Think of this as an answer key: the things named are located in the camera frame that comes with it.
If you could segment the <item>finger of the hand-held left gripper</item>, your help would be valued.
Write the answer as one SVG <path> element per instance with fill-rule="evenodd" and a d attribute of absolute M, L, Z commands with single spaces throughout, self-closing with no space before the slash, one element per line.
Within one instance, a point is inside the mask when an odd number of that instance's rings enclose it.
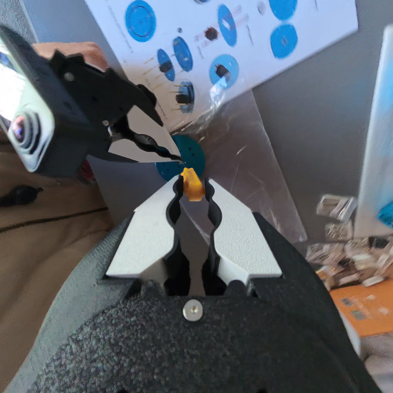
<path fill-rule="evenodd" d="M 179 156 L 162 157 L 156 152 L 150 152 L 140 149 L 135 142 L 131 140 L 116 140 L 111 143 L 108 152 L 116 156 L 127 158 L 138 163 L 155 163 L 155 162 L 182 162 Z"/>
<path fill-rule="evenodd" d="M 156 152 L 162 157 L 180 157 L 180 152 L 169 132 L 142 109 L 134 105 L 127 114 L 131 137 L 142 150 Z"/>

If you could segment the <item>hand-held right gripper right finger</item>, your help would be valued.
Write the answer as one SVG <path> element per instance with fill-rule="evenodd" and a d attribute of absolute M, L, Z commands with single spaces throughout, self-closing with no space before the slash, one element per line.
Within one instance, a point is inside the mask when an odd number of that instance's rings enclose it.
<path fill-rule="evenodd" d="M 280 278 L 282 270 L 271 251 L 255 215 L 213 179 L 205 179 L 210 234 L 210 276 L 228 285 L 251 279 Z"/>

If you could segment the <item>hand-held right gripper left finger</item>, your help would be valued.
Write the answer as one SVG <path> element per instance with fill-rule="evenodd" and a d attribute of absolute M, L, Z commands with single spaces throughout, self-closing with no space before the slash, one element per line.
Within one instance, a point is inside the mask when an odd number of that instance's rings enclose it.
<path fill-rule="evenodd" d="M 180 175 L 174 176 L 134 210 L 106 271 L 107 277 L 157 282 L 169 278 L 164 258 L 174 248 L 175 230 L 167 211 L 170 203 L 175 201 L 174 186 L 179 180 Z"/>

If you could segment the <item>blue round metal plate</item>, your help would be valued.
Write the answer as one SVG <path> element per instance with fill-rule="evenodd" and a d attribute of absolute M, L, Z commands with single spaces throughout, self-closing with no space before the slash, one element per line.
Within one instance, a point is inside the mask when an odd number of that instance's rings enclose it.
<path fill-rule="evenodd" d="M 176 175 L 180 175 L 185 168 L 194 169 L 200 178 L 205 170 L 205 155 L 201 146 L 186 135 L 176 135 L 172 137 L 179 149 L 182 163 L 177 161 L 155 163 L 159 175 L 169 181 Z"/>

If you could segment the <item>orange handled screwdriver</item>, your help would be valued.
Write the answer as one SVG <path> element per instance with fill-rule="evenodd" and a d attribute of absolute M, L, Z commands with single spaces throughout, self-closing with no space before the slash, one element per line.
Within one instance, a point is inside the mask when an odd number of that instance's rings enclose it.
<path fill-rule="evenodd" d="M 183 191 L 189 202 L 200 202 L 206 191 L 193 168 L 184 168 L 180 174 L 183 177 Z"/>

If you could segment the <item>person's left hand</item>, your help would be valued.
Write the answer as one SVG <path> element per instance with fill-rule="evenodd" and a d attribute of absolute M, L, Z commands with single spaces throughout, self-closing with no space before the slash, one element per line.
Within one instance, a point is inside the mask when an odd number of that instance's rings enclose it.
<path fill-rule="evenodd" d="M 108 68 L 106 57 L 101 48 L 93 42 L 46 42 L 32 44 L 34 50 L 46 59 L 51 59 L 56 51 L 64 56 L 82 55 L 86 64 L 101 71 Z"/>

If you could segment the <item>clear plastic bag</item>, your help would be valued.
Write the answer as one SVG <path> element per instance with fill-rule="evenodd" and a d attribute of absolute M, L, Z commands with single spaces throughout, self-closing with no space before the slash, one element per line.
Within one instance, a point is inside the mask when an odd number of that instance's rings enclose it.
<path fill-rule="evenodd" d="M 251 90 L 171 135 L 199 144 L 205 155 L 202 181 L 217 182 L 290 243 L 307 240 Z"/>

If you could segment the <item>pile of small parts bags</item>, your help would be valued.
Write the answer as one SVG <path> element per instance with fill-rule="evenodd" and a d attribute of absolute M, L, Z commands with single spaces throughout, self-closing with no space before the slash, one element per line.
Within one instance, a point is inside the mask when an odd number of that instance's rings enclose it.
<path fill-rule="evenodd" d="M 393 274 L 392 234 L 355 237 L 352 216 L 357 199 L 324 194 L 316 214 L 333 219 L 325 225 L 325 242 L 307 246 L 306 261 L 328 291 L 361 284 L 371 287 Z"/>

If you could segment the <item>orange white cardboard box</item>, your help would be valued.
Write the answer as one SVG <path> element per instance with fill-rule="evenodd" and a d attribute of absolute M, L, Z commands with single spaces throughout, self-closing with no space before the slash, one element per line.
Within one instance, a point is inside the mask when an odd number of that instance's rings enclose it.
<path fill-rule="evenodd" d="M 370 287 L 355 285 L 334 289 L 332 300 L 357 355 L 392 357 L 392 279 Z"/>

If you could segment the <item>assembly guide booklet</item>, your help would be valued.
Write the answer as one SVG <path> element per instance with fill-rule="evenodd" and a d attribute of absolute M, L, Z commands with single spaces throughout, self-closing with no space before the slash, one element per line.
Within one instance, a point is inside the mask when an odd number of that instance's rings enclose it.
<path fill-rule="evenodd" d="M 358 30 L 353 0 L 85 1 L 174 130 Z"/>

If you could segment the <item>white foam sheet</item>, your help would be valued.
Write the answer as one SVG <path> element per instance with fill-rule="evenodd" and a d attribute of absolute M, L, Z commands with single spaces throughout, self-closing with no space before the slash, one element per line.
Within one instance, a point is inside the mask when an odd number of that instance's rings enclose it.
<path fill-rule="evenodd" d="M 393 199 L 393 26 L 384 29 L 355 219 L 355 236 L 392 233 L 382 215 Z"/>

